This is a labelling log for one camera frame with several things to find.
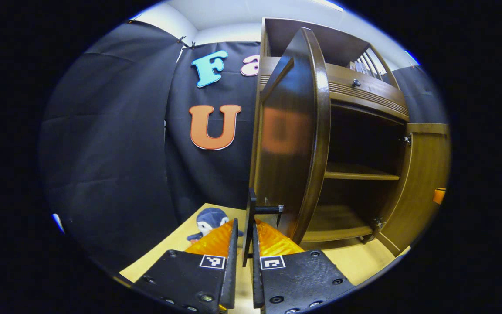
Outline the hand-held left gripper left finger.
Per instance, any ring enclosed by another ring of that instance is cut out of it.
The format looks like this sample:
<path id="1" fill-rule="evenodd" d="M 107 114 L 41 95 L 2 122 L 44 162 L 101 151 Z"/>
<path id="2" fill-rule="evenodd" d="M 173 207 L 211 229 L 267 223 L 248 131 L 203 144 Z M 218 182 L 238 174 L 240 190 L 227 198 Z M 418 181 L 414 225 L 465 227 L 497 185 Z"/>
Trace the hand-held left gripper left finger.
<path id="1" fill-rule="evenodd" d="M 182 314 L 221 314 L 235 305 L 238 220 L 215 229 L 226 254 L 166 250 L 133 284 L 135 291 Z"/>

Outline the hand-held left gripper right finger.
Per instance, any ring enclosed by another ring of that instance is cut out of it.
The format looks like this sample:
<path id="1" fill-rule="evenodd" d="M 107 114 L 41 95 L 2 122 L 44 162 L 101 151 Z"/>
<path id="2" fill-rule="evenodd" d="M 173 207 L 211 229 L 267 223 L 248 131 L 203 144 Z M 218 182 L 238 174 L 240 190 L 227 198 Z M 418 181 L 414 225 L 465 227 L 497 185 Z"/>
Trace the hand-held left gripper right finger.
<path id="1" fill-rule="evenodd" d="M 252 228 L 253 302 L 263 314 L 312 314 L 354 284 L 320 250 L 305 251 L 269 223 Z"/>

